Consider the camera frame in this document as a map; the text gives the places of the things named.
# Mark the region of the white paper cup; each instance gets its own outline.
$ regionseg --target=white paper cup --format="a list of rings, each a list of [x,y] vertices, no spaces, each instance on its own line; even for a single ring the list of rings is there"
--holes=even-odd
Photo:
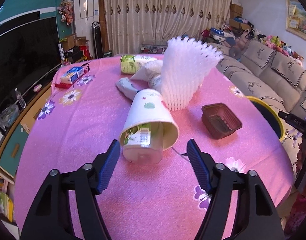
[[[154,89],[144,89],[138,92],[133,100],[119,141],[124,145],[125,133],[130,128],[144,123],[163,123],[163,150],[173,146],[180,134],[179,127],[174,122],[162,95]]]

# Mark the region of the teal wall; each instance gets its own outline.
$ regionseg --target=teal wall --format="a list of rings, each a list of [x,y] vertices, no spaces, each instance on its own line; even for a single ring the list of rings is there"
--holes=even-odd
[[[40,12],[41,19],[56,16],[59,38],[72,34],[72,27],[67,26],[66,22],[61,22],[61,15],[57,7],[62,0],[6,0],[0,9],[0,22],[18,14],[23,14],[36,9],[52,8],[53,11],[46,13]]]

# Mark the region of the yellow rim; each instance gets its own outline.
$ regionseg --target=yellow rim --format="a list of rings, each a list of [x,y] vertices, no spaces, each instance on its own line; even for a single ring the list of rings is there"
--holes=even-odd
[[[281,129],[281,137],[279,138],[280,142],[282,142],[284,140],[284,137],[285,137],[285,129],[284,129],[284,125],[282,124],[281,122],[281,119],[278,117],[278,115],[274,112],[274,110],[267,104],[265,103],[264,101],[256,98],[256,97],[251,97],[251,96],[246,96],[247,99],[249,99],[250,101],[253,101],[255,103],[258,103],[262,106],[264,106],[266,109],[268,109],[272,115],[275,117],[275,119],[277,120],[278,122],[278,125],[280,126],[280,129]]]

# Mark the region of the metal screw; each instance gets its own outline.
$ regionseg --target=metal screw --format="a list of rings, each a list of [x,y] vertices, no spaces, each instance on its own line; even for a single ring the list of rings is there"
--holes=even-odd
[[[215,167],[218,169],[218,170],[224,170],[225,169],[225,166],[223,163],[216,163]]]
[[[257,176],[257,172],[254,171],[254,170],[249,170],[249,174],[250,174],[252,177],[256,177],[256,176]]]
[[[59,173],[58,170],[51,170],[51,171],[50,171],[50,175],[51,175],[51,176],[55,176],[55,175],[57,175],[58,173]]]
[[[92,166],[91,163],[85,163],[85,164],[83,165],[83,169],[86,170],[86,171],[92,169],[92,167],[93,167],[93,166]]]

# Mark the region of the white foam net sleeve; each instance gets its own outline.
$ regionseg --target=white foam net sleeve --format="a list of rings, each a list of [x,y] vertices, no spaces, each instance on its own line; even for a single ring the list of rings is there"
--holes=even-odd
[[[188,37],[172,38],[164,54],[161,93],[169,110],[188,104],[205,76],[223,59],[217,48]]]

